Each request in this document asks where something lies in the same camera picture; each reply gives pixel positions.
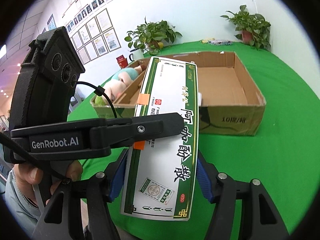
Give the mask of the person's left hand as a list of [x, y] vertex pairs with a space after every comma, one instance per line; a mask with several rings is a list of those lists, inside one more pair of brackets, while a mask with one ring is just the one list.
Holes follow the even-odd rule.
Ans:
[[[15, 164], [13, 171], [17, 187], [21, 194], [37, 206], [34, 185], [37, 185], [42, 181], [43, 171], [28, 163]], [[77, 181], [81, 178], [82, 173], [82, 165], [76, 160], [68, 166], [66, 177], [70, 178], [72, 181]]]

